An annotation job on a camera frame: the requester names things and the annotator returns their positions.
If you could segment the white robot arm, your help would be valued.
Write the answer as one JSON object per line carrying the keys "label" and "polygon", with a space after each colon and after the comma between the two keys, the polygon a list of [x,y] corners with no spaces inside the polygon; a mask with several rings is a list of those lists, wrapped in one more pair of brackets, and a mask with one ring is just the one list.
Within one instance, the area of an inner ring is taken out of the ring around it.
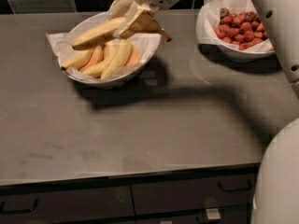
{"label": "white robot arm", "polygon": [[[127,38],[144,10],[156,13],[179,0],[114,0],[108,16],[126,17],[115,35]],[[292,92],[299,92],[299,0],[250,0],[268,33]],[[299,224],[299,116],[280,122],[260,165],[251,224]]]}

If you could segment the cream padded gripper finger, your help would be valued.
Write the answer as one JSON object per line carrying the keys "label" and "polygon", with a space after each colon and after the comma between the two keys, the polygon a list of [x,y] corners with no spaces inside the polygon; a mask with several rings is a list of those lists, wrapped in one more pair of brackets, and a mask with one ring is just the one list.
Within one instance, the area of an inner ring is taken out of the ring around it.
{"label": "cream padded gripper finger", "polygon": [[154,13],[145,4],[133,2],[124,16],[124,21],[114,32],[118,39],[127,39],[135,34],[163,33],[160,23],[154,19]]}
{"label": "cream padded gripper finger", "polygon": [[124,16],[136,0],[114,0],[107,12],[107,17],[112,20]]}

